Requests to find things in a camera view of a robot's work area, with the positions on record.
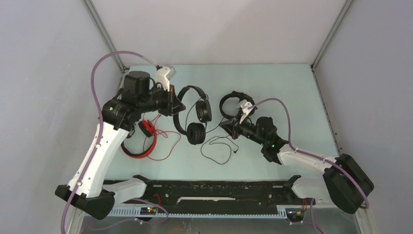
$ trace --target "black cable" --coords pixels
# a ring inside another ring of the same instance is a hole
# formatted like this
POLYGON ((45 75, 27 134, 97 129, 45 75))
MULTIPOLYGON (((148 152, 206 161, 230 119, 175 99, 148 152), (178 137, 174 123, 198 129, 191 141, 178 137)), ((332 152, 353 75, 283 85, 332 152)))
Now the black cable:
POLYGON ((215 128, 207 131, 206 133, 210 133, 210 132, 214 131, 215 129, 217 129, 224 119, 225 119, 225 117, 222 117, 222 119, 221 119, 221 121, 218 123, 218 125, 217 125, 215 128))
POLYGON ((229 135, 227 135, 227 136, 213 136, 213 137, 211 137, 209 140, 205 141, 205 142, 202 144, 201 149, 200 149, 200 152, 201 152, 202 156, 203 156, 203 157, 206 157, 206 158, 208 158, 208 159, 210 159, 210 160, 212 160, 212 161, 214 161, 215 163, 217 163, 217 164, 219 164, 219 165, 224 165, 224 164, 226 164, 227 162, 229 162, 229 160, 231 159, 231 156, 232 156, 232 152, 236 153, 240 147, 239 147, 237 144, 235 144, 235 143, 234 143, 231 139, 229 139, 228 137, 229 137, 229 135), (218 140, 218 139, 223 139, 223 138, 228 139, 229 141, 231 141, 231 143, 234 144, 234 145, 237 147, 237 149, 236 149, 235 151, 232 151, 231 146, 228 145, 227 143, 224 143, 224 142, 215 142, 215 143, 214 143, 214 141, 216 141, 216 140, 218 140), (222 162, 222 163, 221 163, 221 162, 216 161, 216 160, 213 159, 213 158, 210 158, 210 157, 204 155, 204 153, 202 153, 202 148, 203 148, 204 145, 207 144, 207 143, 208 143, 208 145, 214 145, 214 144, 227 145, 227 146, 229 147, 229 157, 228 157, 228 159, 227 159, 225 162, 222 162))
POLYGON ((252 125, 252 120, 249 117, 246 119, 249 120, 249 124, 252 125))
POLYGON ((153 89, 156 86, 155 80, 152 77, 149 77, 149 79, 152 80, 152 88, 151 89, 153 89))
POLYGON ((193 109, 193 107, 196 105, 196 103, 197 103, 199 100, 201 100, 201 97, 191 106, 191 109, 188 111, 187 118, 185 119, 185 132, 187 131, 187 123, 188 123, 189 114, 190 114, 191 110, 193 109))

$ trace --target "red headphones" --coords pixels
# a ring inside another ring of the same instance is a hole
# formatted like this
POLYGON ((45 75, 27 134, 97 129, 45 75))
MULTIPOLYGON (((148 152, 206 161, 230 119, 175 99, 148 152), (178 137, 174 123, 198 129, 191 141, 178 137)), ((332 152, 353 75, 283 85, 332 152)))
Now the red headphones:
POLYGON ((152 122, 149 121, 149 120, 148 120, 148 121, 143 120, 143 121, 139 122, 139 123, 138 123, 138 126, 139 126, 139 128, 142 130, 142 132, 143 132, 147 137, 154 136, 153 142, 152 142, 152 144, 150 145, 150 147, 149 147, 147 150, 145 150, 143 153, 133 154, 133 153, 131 153, 128 149, 126 149, 126 147, 125 147, 125 145, 123 144, 123 142, 122 142, 122 144, 121 144, 120 146, 121 146, 123 152, 125 152, 125 154, 128 155, 129 157, 133 157, 133 158, 144 158, 144 157, 147 157, 148 155, 150 155, 150 154, 152 153, 153 149, 155 149, 156 139, 157 139, 156 135, 157 135, 157 134, 155 134, 155 132, 156 132, 155 126, 154 126, 154 125, 152 124, 152 122))

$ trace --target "metal frame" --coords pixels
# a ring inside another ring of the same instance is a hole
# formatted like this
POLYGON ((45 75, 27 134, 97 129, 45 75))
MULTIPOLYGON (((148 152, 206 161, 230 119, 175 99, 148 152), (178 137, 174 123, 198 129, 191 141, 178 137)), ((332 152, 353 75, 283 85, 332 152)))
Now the metal frame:
MULTIPOLYGON (((109 33, 107 32, 96 8, 94 7, 92 0, 82 0, 82 2, 85 5, 85 8, 87 9, 92 21, 94 22, 99 34, 102 37, 102 40, 104 41, 105 45, 107 46, 108 50, 110 52, 114 52, 116 51, 116 47, 111 39, 111 37, 109 36, 109 33)), ((327 50, 328 46, 330 45, 333 37, 335 36, 335 34, 337 33, 341 23, 343 22, 345 16, 348 14, 351 6, 353 5, 353 3, 355 2, 355 0, 346 0, 346 2, 344 3, 339 15, 337 16, 336 20, 333 23, 333 26, 331 27, 322 47, 320 48, 319 52, 317 53, 317 56, 314 59, 314 62, 311 65, 311 69, 313 72, 313 76, 314 76, 314 81, 316 83, 319 95, 320 95, 320 100, 323 104, 324 107, 324 112, 326 114, 326 118, 328 120, 328 124, 330 126, 330 130, 331 133, 333 135, 333 139, 335 141, 335 145, 337 148, 337 151, 339 153, 341 153, 342 148, 339 146, 339 141, 337 140, 337 134, 334 131, 334 126, 332 124, 332 121, 330 119, 329 116, 329 111, 328 111, 328 107, 326 105, 325 99, 322 95, 322 90, 320 88, 318 79, 317 79, 317 74, 316 74, 316 69, 321 61, 321 59, 323 58, 325 51, 327 50)), ((122 62, 121 58, 119 55, 116 55, 113 57, 117 66, 119 67, 119 69, 122 71, 123 75, 125 73, 125 65, 122 62)), ((80 228, 83 222, 83 217, 84 217, 85 213, 79 209, 73 209, 70 214, 69 214, 69 218, 68 218, 68 233, 69 234, 78 234, 80 232, 80 228)), ((357 217, 357 221, 358 221, 358 225, 360 228, 360 233, 361 234, 376 234, 377 229, 375 227, 375 223, 374 220, 372 218, 371 212, 369 210, 362 210, 359 209, 356 212, 356 217, 357 217)))
POLYGON ((338 28, 340 27, 341 23, 343 22, 345 16, 347 15, 350 7, 353 5, 353 2, 355 0, 346 0, 346 2, 344 3, 343 7, 341 8, 340 13, 338 14, 336 20, 334 21, 333 26, 331 27, 330 31, 327 34, 327 37, 323 43, 323 45, 321 46, 319 52, 317 53, 316 58, 314 59, 313 64, 311 65, 313 69, 316 69, 317 66, 319 65, 321 58, 323 57, 328 45, 330 44, 332 38, 334 37, 334 35, 336 34, 338 28))
MULTIPOLYGON (((100 36, 102 37, 103 42, 105 43, 106 47, 110 52, 115 52, 117 51, 111 37, 109 36, 108 31, 106 30, 105 26, 103 25, 102 19, 100 18, 99 14, 96 11, 96 8, 94 7, 92 0, 82 0, 83 4, 85 5, 86 10, 89 13, 89 16, 91 17, 94 25, 96 26, 96 29, 98 30, 100 36)), ((124 64, 122 60, 120 59, 119 55, 114 55, 113 59, 115 60, 117 66, 119 67, 121 72, 124 72, 124 64)))

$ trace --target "headphones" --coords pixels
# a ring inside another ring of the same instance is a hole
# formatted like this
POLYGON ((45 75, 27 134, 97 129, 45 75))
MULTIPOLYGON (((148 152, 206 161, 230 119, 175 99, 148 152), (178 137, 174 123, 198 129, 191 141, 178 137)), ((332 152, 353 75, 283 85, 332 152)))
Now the headphones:
POLYGON ((183 135, 186 135, 188 138, 188 142, 192 145, 197 145, 201 144, 205 140, 206 136, 206 125, 207 122, 212 120, 212 113, 211 113, 211 106, 208 101, 208 96, 205 94, 205 92, 197 86, 192 86, 188 85, 184 87, 178 94, 178 99, 182 101, 182 98, 184 97, 185 93, 189 89, 194 89, 198 95, 201 97, 199 101, 195 103, 195 110, 196 110, 196 115, 198 117, 198 120, 201 123, 205 123, 205 127, 201 123, 190 123, 187 127, 187 130, 185 131, 182 127, 181 124, 179 123, 179 115, 178 113, 173 116, 173 124, 175 125, 176 130, 183 135))
MULTIPOLYGON (((225 95, 220 101, 220 112, 221 112, 221 115, 226 119, 233 119, 234 118, 234 116, 230 116, 222 110, 222 106, 224 105, 224 102, 226 102, 230 98, 238 98, 239 102, 241 102, 242 100, 246 100, 246 101, 251 102, 252 105, 255 105, 255 102, 252 99, 252 97, 246 95, 245 93, 232 91, 232 93, 225 95)), ((252 109, 249 115, 252 115, 255 112, 256 109, 257 108, 252 109)))
POLYGON ((134 154, 134 153, 130 152, 128 149, 126 149, 123 142, 120 146, 121 146, 123 152, 125 152, 126 155, 128 155, 129 157, 144 158, 144 157, 147 157, 149 154, 151 154, 153 149, 155 149, 156 139, 157 139, 156 135, 157 134, 155 134, 155 126, 149 120, 148 121, 143 120, 143 121, 139 122, 138 126, 147 137, 154 136, 153 142, 150 145, 150 147, 147 150, 145 150, 144 152, 140 153, 140 154, 134 154))

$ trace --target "headphone ear cup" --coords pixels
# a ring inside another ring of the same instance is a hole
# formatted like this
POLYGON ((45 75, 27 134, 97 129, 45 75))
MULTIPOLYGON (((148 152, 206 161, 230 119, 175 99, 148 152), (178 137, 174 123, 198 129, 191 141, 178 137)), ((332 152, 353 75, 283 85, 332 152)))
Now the headphone ear cup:
POLYGON ((151 137, 153 136, 153 129, 150 127, 150 125, 148 124, 148 122, 146 120, 143 120, 141 122, 138 123, 139 128, 141 129, 141 131, 147 136, 147 137, 151 137))
POLYGON ((212 120, 211 106, 208 101, 199 100, 195 104, 196 115, 201 123, 206 123, 212 120))
POLYGON ((192 145, 203 143, 206 135, 205 127, 201 123, 190 123, 187 127, 188 142, 192 145))

